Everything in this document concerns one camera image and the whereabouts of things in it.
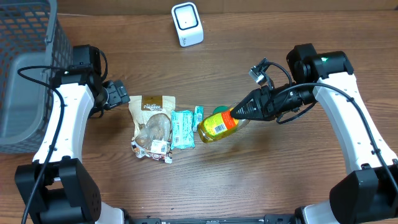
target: bottle of yellow liquid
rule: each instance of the bottle of yellow liquid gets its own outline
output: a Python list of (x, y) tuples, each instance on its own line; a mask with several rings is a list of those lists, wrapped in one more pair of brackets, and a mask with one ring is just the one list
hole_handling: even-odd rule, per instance
[(231, 110), (236, 104), (231, 105), (226, 111), (213, 114), (198, 124), (198, 134), (204, 143), (223, 139), (245, 127), (250, 120), (234, 119)]

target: wooden surface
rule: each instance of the wooden surface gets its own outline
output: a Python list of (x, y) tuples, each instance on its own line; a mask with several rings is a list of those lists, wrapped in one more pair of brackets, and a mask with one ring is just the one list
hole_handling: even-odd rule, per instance
[[(242, 100), (258, 88), (248, 75), (263, 57), (287, 68), (296, 44), (319, 53), (343, 50), (373, 120), (398, 152), (398, 13), (296, 12), (202, 15), (205, 40), (180, 48), (170, 16), (60, 18), (73, 45), (106, 53), (108, 78), (130, 95), (175, 96), (179, 110)], [(275, 85), (287, 82), (270, 68)], [(127, 105), (87, 122), (83, 163), (103, 201), (133, 217), (249, 217), (292, 213), (328, 199), (343, 179), (340, 145), (320, 105), (291, 124), (250, 122), (213, 144), (195, 134), (194, 149), (175, 150), (173, 164), (138, 159), (131, 151), (133, 122)], [(32, 154), (0, 155), (0, 223), (19, 223), (24, 204), (16, 167)], [(396, 223), (397, 220), (383, 223)]]
[[(58, 12), (83, 15), (170, 14), (182, 0), (58, 0)], [(192, 0), (199, 13), (393, 10), (398, 0)]]

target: plastic basket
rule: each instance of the plastic basket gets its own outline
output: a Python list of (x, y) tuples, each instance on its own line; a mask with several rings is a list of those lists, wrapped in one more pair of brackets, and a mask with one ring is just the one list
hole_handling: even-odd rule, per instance
[[(0, 1), (0, 152), (35, 152), (44, 138), (52, 109), (46, 87), (21, 78), (32, 65), (66, 68), (72, 48), (57, 20), (56, 0)], [(49, 82), (56, 71), (24, 74)]]

